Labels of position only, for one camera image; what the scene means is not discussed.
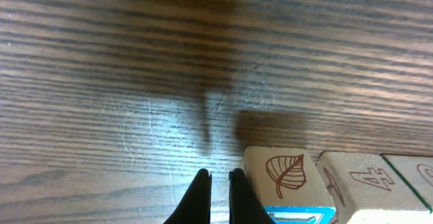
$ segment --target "blue block face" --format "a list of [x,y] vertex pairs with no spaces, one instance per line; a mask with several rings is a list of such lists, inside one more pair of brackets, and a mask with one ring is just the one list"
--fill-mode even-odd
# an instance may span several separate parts
[[276,224],[328,224],[336,209],[332,207],[265,206]]

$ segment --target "beige block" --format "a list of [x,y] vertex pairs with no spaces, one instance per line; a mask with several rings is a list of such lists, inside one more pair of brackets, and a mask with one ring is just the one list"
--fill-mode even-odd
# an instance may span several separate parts
[[314,162],[298,148],[247,147],[242,160],[254,191],[272,217],[328,223],[335,212]]
[[430,223],[430,213],[377,154],[324,152],[317,170],[337,207],[333,224]]
[[385,155],[388,163],[414,189],[432,212],[433,157]]

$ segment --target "tabletop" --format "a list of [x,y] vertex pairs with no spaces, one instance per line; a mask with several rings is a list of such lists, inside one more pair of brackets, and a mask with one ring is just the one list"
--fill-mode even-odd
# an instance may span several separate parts
[[433,156],[433,0],[0,0],[0,223],[213,223],[246,145]]

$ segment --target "white block face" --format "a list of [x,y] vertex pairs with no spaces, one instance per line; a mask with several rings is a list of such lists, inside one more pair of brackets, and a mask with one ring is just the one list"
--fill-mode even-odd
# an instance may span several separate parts
[[393,155],[384,157],[407,180],[431,210],[433,206],[433,157]]
[[317,170],[336,203],[333,224],[428,223],[428,209],[379,155],[325,152]]
[[331,196],[306,150],[250,146],[242,168],[262,205],[281,222],[312,216],[315,223],[327,223],[334,214]]

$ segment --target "leaf drawing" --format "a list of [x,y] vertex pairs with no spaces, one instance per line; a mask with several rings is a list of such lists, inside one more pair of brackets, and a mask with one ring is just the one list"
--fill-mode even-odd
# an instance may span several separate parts
[[289,189],[299,189],[306,183],[304,154],[272,157],[266,162],[266,172],[277,184],[278,197],[283,198],[281,186]]

